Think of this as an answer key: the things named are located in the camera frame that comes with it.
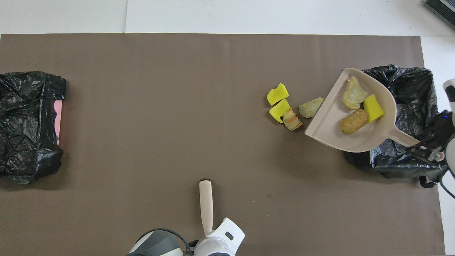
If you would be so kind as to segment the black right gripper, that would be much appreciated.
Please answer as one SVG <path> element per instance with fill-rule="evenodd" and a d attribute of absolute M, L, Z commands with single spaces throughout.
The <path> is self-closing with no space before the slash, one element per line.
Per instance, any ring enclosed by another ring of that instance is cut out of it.
<path fill-rule="evenodd" d="M 439 146 L 447 146 L 454 136 L 453 112 L 440 112 L 433 122 L 432 134 L 423 137 L 418 144 L 408 148 L 417 159 L 430 165 L 437 165 L 445 160 L 444 152 L 433 152 Z"/>

